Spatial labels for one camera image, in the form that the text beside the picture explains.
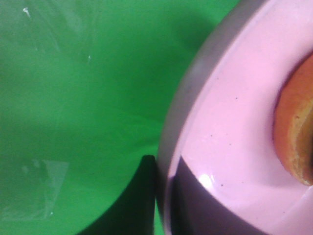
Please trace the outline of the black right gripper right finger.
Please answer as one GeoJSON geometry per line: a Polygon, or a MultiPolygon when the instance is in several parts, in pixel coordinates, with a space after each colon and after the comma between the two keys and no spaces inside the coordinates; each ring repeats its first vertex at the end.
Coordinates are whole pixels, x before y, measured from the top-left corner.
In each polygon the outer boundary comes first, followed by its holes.
{"type": "Polygon", "coordinates": [[[234,217],[199,183],[184,159],[179,160],[171,199],[174,235],[236,235],[234,217]]]}

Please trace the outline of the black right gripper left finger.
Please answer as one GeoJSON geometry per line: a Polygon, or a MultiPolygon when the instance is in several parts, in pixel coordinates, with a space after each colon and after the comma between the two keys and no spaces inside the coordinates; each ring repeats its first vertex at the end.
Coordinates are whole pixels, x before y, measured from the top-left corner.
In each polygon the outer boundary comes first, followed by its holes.
{"type": "Polygon", "coordinates": [[[156,190],[156,160],[145,155],[118,199],[79,234],[153,235],[156,190]]]}

